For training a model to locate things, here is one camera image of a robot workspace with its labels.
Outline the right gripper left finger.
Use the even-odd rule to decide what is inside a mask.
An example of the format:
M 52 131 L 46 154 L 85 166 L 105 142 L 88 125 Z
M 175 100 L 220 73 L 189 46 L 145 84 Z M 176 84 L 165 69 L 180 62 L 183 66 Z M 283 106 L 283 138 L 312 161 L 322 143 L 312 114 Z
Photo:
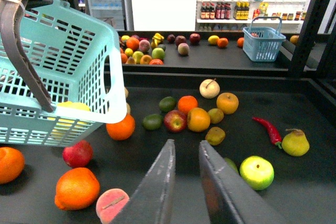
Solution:
M 170 223 L 175 186 L 175 144 L 168 139 L 140 185 L 112 223 Z

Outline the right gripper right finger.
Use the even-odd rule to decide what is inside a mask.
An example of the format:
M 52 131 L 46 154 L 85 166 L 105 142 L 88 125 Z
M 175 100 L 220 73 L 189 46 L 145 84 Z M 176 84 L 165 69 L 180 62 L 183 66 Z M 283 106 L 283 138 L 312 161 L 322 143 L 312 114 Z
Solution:
M 286 223 L 207 141 L 200 142 L 198 156 L 211 223 Z

